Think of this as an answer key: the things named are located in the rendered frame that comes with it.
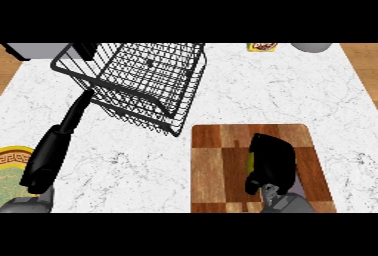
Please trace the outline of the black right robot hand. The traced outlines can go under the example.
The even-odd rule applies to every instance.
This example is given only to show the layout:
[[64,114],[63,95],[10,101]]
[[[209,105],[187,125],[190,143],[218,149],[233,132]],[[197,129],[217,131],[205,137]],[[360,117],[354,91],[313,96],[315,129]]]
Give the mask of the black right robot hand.
[[245,179],[245,192],[253,195],[256,190],[271,184],[283,195],[295,182],[295,151],[292,145],[270,135],[255,133],[248,153],[253,152],[253,172]]

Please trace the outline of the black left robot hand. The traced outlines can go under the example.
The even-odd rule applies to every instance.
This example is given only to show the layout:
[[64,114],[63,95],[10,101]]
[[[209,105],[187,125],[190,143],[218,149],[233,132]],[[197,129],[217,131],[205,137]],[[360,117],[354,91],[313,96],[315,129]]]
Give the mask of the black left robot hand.
[[50,127],[29,157],[19,185],[31,194],[42,194],[53,185],[66,156],[70,135],[78,126],[94,91],[87,89],[76,98],[62,122]]

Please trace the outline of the brown wooden cutting board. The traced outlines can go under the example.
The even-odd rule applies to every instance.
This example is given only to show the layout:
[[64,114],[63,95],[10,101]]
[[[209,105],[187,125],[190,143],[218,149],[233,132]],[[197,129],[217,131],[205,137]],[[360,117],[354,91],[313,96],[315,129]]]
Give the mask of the brown wooden cutting board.
[[252,135],[267,134],[295,150],[296,177],[290,192],[320,213],[336,208],[324,180],[308,128],[304,124],[215,124],[191,127],[190,212],[258,213],[262,194],[245,193],[246,157]]

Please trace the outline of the yellow patterned plate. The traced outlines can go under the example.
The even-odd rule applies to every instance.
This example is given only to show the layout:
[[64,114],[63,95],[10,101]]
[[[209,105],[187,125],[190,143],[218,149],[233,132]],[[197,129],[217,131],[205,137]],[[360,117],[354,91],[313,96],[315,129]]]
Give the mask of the yellow patterned plate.
[[26,146],[0,148],[0,207],[16,197],[32,197],[26,187],[19,185],[31,154]]

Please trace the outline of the grey appliance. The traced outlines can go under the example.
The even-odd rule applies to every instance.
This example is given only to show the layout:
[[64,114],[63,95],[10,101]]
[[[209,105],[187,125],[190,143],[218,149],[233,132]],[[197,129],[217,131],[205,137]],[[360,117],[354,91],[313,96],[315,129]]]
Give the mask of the grey appliance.
[[69,45],[67,53],[73,59],[87,58],[94,54],[97,43],[1,43],[5,52],[19,60],[53,59]]

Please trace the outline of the yellow and red packet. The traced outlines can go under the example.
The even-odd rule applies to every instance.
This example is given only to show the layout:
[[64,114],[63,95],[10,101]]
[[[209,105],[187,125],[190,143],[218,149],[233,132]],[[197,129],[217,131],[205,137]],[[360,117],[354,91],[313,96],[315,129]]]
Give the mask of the yellow and red packet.
[[249,52],[273,52],[276,46],[276,43],[248,43],[246,49]]

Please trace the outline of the grey round bowl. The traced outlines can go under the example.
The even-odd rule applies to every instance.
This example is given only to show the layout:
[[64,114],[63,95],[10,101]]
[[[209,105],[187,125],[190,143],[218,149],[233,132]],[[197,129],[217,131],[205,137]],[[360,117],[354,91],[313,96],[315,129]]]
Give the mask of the grey round bowl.
[[307,53],[320,53],[327,50],[330,43],[292,43],[295,49]]

